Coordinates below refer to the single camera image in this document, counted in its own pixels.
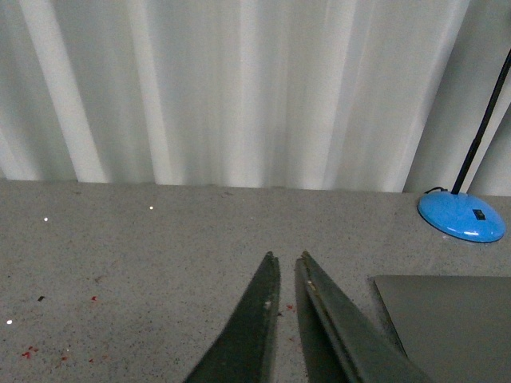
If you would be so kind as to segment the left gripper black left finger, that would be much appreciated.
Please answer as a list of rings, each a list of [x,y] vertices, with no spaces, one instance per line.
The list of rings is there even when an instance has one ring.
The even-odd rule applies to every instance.
[[[218,338],[187,382],[269,382],[279,313],[279,260],[268,252]]]

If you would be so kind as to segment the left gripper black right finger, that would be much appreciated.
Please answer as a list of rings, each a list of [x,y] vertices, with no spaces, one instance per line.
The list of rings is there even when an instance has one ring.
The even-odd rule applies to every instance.
[[[310,382],[432,381],[381,336],[306,251],[296,260],[295,293]]]

